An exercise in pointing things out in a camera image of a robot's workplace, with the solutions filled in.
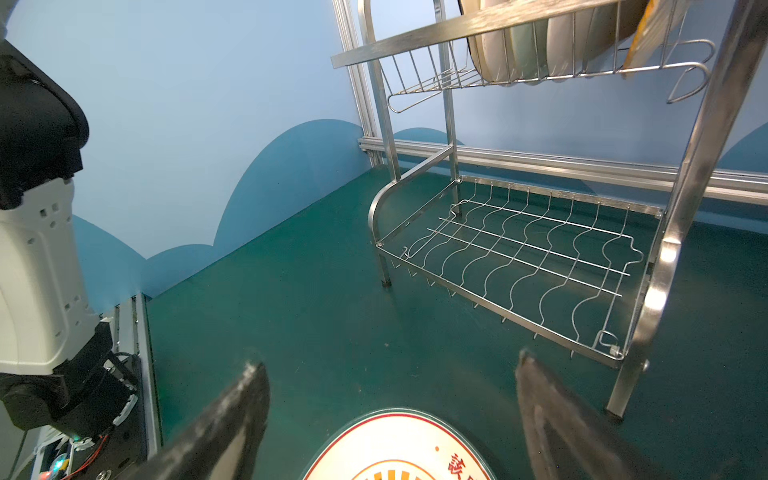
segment light blue wall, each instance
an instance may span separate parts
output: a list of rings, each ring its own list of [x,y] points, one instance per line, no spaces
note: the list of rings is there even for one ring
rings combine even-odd
[[[157,295],[369,168],[330,2],[21,0],[8,40],[81,105],[91,304]]]
[[[356,9],[355,0],[350,0],[350,4]],[[446,0],[446,4],[449,18],[459,15],[456,0]],[[684,39],[709,38],[719,44],[732,7],[733,0],[693,2]],[[435,21],[431,2],[409,0],[373,0],[372,17],[377,38]],[[455,55],[457,62],[463,65],[463,41],[455,43]],[[672,61],[700,60],[702,57],[703,50],[681,46]],[[432,70],[426,51],[417,51],[415,60],[423,70]],[[400,75],[390,59],[384,59],[382,64],[392,89],[401,88],[400,75],[406,86],[417,83],[407,55],[398,57]],[[679,70],[667,70],[636,74],[628,79],[612,75],[560,83],[517,84],[509,88],[454,90],[457,136],[473,147],[677,166],[703,97],[698,94],[667,105],[667,94],[679,74]],[[683,84],[687,81],[695,84],[696,80],[698,78],[691,77]],[[392,101],[396,108],[407,104],[407,98]],[[768,173],[767,105],[768,61],[764,61],[729,136],[720,167]],[[426,141],[433,133],[427,134],[425,129],[445,131],[442,102],[436,98],[401,114],[392,114],[392,126],[400,137]],[[553,177],[519,172],[494,173],[512,176],[519,181],[566,187],[563,185],[565,180]],[[596,182],[578,183],[570,189],[587,189],[596,194],[654,204],[665,204],[667,199],[667,195],[660,192]],[[768,210],[765,207],[705,200],[698,220],[768,233]]]

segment metal rail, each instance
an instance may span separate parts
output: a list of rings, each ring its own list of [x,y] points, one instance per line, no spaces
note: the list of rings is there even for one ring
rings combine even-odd
[[[336,13],[336,24],[339,26],[339,37],[341,45],[345,51],[358,48],[357,32],[354,29],[352,16],[349,13],[349,5],[346,0],[333,0],[333,11]],[[352,93],[355,95],[355,104],[357,113],[360,116],[360,126],[366,136],[375,137],[376,116],[373,113],[371,97],[368,92],[368,78],[366,70],[362,65],[349,66],[349,80],[352,83]],[[379,151],[369,151],[371,166],[375,167],[382,163],[382,155]]]
[[[399,154],[413,157],[428,157],[445,147],[445,144],[421,141],[394,140],[394,142]],[[359,139],[359,144],[364,151],[383,151],[380,138],[362,137]],[[464,145],[456,147],[456,154],[460,164],[504,168],[667,192],[672,191],[677,177],[676,167],[663,165],[528,154]],[[768,205],[768,174],[716,169],[712,173],[704,196],[745,204]]]
[[[143,293],[134,298],[136,312],[136,331],[138,356],[141,362],[141,396],[144,400],[144,429],[147,435],[147,459],[154,457],[163,445],[160,428],[160,413],[154,382],[154,361],[152,360],[152,345],[149,337],[149,322],[147,321],[147,304]]]

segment circular logo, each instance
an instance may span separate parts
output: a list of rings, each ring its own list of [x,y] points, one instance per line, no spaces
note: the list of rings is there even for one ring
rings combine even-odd
[[[317,456],[304,480],[495,480],[477,451],[445,422],[408,409],[355,420]]]

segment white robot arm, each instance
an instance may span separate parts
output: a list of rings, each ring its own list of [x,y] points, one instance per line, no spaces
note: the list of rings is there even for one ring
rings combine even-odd
[[[72,178],[86,141],[72,97],[0,41],[0,399],[20,429],[72,438],[102,433],[128,403],[131,387],[105,362],[132,376],[88,307],[74,246]]]

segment red wire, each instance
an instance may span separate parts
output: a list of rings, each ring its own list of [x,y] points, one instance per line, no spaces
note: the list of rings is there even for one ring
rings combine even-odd
[[[91,463],[94,462],[96,457],[98,457],[98,454],[101,453],[101,449],[104,448],[104,443],[107,442],[108,438],[109,438],[109,435],[104,435],[104,438],[101,439],[101,443],[99,444],[98,449],[96,449],[96,452],[93,452],[93,454],[90,457],[88,457],[88,460],[86,460],[83,463],[83,465],[80,466],[80,468],[78,468],[71,474],[67,475],[66,477],[62,478],[61,480],[71,480],[72,478],[74,478],[75,475],[77,475],[78,473],[88,468],[91,465]]]

